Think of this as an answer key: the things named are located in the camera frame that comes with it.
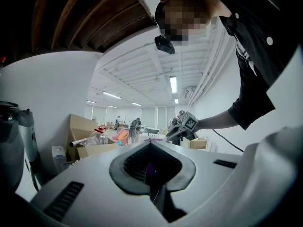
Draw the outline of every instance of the orange object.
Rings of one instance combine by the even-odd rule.
[[[117,136],[113,136],[113,141],[114,142],[120,141],[122,145],[127,145],[128,136],[129,136],[129,131],[120,130]]]

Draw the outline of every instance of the person in background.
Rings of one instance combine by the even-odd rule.
[[[183,114],[185,114],[184,110],[180,110],[179,114],[175,118],[172,119],[169,130],[174,128],[176,125],[181,124],[180,119]],[[179,145],[181,145],[181,139],[173,140],[171,143],[179,146]]]
[[[116,120],[118,121],[119,125],[123,124],[123,120],[120,116],[118,116]]]
[[[132,121],[131,126],[129,128],[129,138],[132,140],[132,144],[139,142],[140,129],[141,120],[140,118],[136,118]]]
[[[120,126],[120,124],[123,124],[123,120],[120,118],[120,116],[117,117],[114,129],[117,130],[117,128]]]

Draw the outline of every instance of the purple object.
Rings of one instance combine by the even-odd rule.
[[[156,169],[153,167],[151,162],[147,166],[145,177],[147,177],[148,175],[149,176],[157,176],[158,175],[157,172],[156,172]]]

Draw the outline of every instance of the person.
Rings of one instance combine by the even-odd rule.
[[[120,116],[117,117],[114,129],[117,130],[118,127],[120,127],[120,124],[123,124],[123,120],[120,118]]]
[[[133,143],[139,142],[139,135],[141,130],[141,120],[140,118],[136,118],[132,121],[131,126],[129,128],[129,138]]]
[[[227,33],[235,38],[241,78],[239,98],[226,111],[199,120],[195,131],[237,125],[246,130],[274,110],[266,91],[287,66],[302,38],[300,23],[291,22],[300,14],[300,1],[160,0],[155,20],[167,39],[187,40],[213,17],[219,17]]]
[[[177,128],[176,126],[178,126],[178,125],[181,124],[181,120],[180,119],[181,119],[181,116],[183,114],[185,114],[184,110],[180,110],[179,114],[172,119],[169,131],[171,131],[174,128]],[[181,139],[173,140],[171,143],[173,143],[174,145],[180,146],[181,145]]]

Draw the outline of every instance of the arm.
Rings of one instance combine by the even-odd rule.
[[[266,91],[269,86],[254,67],[257,76],[249,66],[248,60],[238,52],[241,88],[239,98],[232,106],[216,116],[199,120],[195,131],[201,129],[224,129],[240,125],[246,130],[259,117],[274,109]]]
[[[238,123],[231,117],[228,111],[224,111],[216,116],[199,120],[195,132],[201,129],[224,129],[237,126]]]

